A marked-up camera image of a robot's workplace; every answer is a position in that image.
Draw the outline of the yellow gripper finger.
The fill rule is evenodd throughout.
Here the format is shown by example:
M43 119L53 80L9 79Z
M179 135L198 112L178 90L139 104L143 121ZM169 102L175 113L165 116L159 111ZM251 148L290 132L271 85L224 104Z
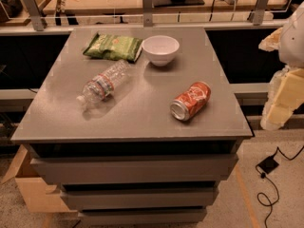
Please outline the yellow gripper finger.
M258 48L264 51L278 50L281 32L282 28L276 29L259 43Z
M264 130L278 130L304 104L304 69L285 66L269 83L268 100L260 125Z

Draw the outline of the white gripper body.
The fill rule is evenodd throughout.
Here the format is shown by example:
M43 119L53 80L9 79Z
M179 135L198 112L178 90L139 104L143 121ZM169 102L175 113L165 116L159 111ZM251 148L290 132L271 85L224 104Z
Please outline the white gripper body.
M290 67L304 67L304 2L283 26L278 54L280 61Z

